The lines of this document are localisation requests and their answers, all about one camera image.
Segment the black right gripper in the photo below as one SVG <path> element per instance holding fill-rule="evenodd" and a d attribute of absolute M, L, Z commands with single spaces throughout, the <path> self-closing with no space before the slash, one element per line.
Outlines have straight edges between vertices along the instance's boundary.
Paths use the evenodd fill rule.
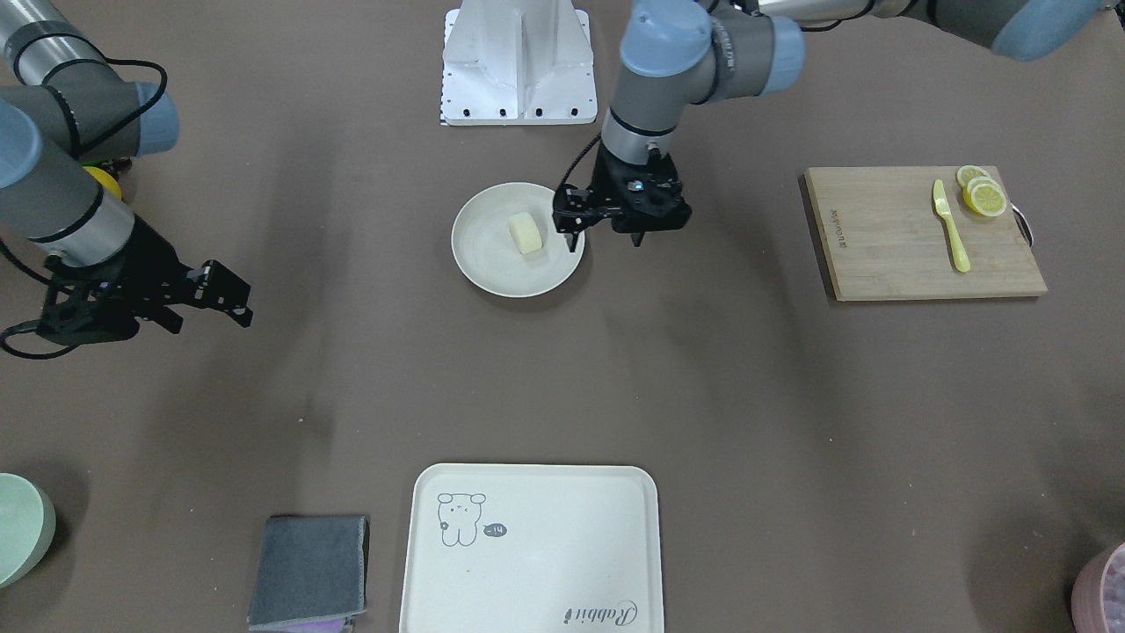
<path fill-rule="evenodd" d="M 51 280 L 39 335 L 60 346 L 132 340 L 142 322 L 179 335 L 184 317 L 172 306 L 184 299 L 187 288 L 190 306 L 224 313 L 242 328 L 249 328 L 254 316 L 245 280 L 214 259 L 190 270 L 144 220 L 135 221 L 124 248 L 104 263 L 68 266 L 51 255 L 45 266 Z"/>

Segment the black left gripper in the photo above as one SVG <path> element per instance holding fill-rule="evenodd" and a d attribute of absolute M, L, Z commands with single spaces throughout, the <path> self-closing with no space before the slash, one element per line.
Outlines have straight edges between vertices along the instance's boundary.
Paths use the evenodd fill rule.
<path fill-rule="evenodd" d="M 647 232 L 684 228 L 693 212 L 683 195 L 678 168 L 670 155 L 659 152 L 646 164 L 631 164 L 598 147 L 587 204 L 611 220 L 612 229 L 632 234 L 634 248 L 642 247 Z M 572 253 L 584 230 L 584 220 L 573 221 Z"/>

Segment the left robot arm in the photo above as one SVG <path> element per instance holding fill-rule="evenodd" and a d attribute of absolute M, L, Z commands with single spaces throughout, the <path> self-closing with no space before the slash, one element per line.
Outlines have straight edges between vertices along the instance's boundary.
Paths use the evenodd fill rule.
<path fill-rule="evenodd" d="M 688 106 L 763 97 L 795 84 L 807 33 L 864 18 L 911 18 L 1017 61 L 1048 55 L 1100 10 L 1098 1 L 634 1 L 621 67 L 588 186 L 560 181 L 555 232 L 567 248 L 598 221 L 634 247 L 691 217 L 670 157 Z"/>

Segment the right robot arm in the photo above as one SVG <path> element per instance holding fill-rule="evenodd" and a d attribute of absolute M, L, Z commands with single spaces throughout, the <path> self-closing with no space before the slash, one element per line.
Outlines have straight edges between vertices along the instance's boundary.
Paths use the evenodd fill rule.
<path fill-rule="evenodd" d="M 166 71 L 112 58 L 48 1 L 4 1 L 3 225 L 45 252 L 40 316 L 3 331 L 56 345 L 55 358 L 130 340 L 143 322 L 178 333 L 178 305 L 250 327 L 250 284 L 216 260 L 181 263 L 176 250 L 112 192 L 112 168 L 174 147 L 179 114 Z"/>

